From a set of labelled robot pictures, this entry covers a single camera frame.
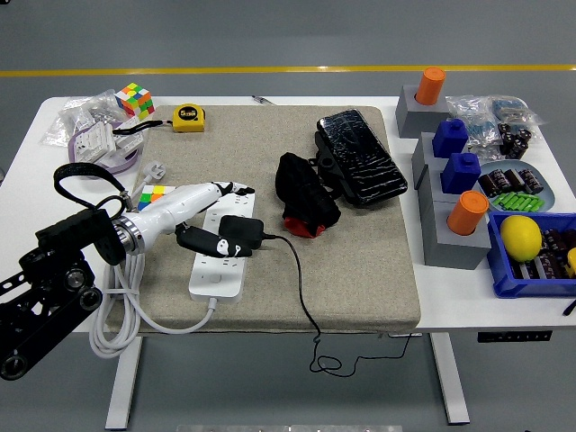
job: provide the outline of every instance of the yellow floor line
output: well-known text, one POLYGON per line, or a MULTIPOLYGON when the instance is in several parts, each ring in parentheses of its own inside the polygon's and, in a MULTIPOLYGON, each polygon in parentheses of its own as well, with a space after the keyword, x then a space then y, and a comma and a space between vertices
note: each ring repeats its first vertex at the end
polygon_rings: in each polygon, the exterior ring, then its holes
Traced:
POLYGON ((335 72, 419 72, 429 66, 446 72, 566 72, 576 65, 373 65, 373 66, 245 66, 245 67, 129 67, 101 69, 0 70, 0 77, 80 77, 104 75, 209 75, 335 72))

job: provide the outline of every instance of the rubik's cube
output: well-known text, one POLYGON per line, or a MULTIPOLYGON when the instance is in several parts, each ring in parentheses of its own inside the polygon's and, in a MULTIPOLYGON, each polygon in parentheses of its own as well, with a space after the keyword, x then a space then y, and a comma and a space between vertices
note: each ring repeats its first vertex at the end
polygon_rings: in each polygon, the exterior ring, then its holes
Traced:
POLYGON ((148 184, 144 186, 142 190, 142 195, 140 196, 140 202, 138 203, 138 210, 142 211, 146 206, 152 204, 158 198, 163 197, 166 194, 174 191, 176 188, 173 186, 159 186, 148 184))
POLYGON ((144 120, 154 112, 152 96, 148 90, 135 83, 126 85, 120 92, 114 94, 118 105, 130 116, 138 116, 144 120))

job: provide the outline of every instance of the blue cube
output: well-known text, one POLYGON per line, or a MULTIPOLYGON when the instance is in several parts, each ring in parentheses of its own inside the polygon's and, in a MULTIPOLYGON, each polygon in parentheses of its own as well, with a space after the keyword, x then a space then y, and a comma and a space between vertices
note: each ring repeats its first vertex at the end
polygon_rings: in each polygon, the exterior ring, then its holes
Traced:
POLYGON ((450 158, 452 153, 461 153, 468 140, 466 125, 460 119, 441 121, 432 139, 436 158, 450 158))
POLYGON ((461 194, 470 191, 480 177, 480 162, 473 153, 453 153, 440 174, 442 192, 461 194))

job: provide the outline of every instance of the power outlet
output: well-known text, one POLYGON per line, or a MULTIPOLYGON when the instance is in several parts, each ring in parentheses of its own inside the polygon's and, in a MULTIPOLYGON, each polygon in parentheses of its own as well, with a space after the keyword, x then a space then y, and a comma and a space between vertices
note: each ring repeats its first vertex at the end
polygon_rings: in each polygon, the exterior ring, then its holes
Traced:
MULTIPOLYGON (((244 196, 230 193, 223 196, 206 211, 202 228, 218 234, 222 216, 228 214, 251 218, 254 212, 254 200, 253 193, 244 196)), ((207 302, 213 297, 219 302, 239 302, 247 263, 247 258, 214 258, 196 254, 188 284, 192 300, 207 302)))

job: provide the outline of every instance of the gray block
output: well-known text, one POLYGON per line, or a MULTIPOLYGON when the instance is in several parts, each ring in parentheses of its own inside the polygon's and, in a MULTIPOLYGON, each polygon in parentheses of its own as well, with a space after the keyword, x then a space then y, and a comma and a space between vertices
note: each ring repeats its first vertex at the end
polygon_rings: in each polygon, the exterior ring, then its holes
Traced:
POLYGON ((450 116, 443 92, 440 92, 434 105, 422 105, 414 99, 417 91, 417 85, 402 86, 396 105, 396 123, 400 138, 418 138, 421 132, 436 132, 438 124, 450 116))
POLYGON ((459 236, 446 223, 454 206, 451 202, 433 202, 421 221, 424 264, 473 270, 491 249, 488 224, 482 219, 471 235, 459 236))
POLYGON ((460 199, 459 193, 443 193, 440 181, 441 171, 428 166, 420 181, 418 188, 418 207, 420 218, 425 218, 432 207, 432 202, 451 203, 454 207, 460 199))
POLYGON ((428 166, 433 169, 444 171, 448 159, 434 157, 434 150, 432 149, 432 139, 434 138, 432 132, 422 132, 414 153, 412 154, 412 176, 414 178, 414 189, 420 187, 422 176, 428 166))

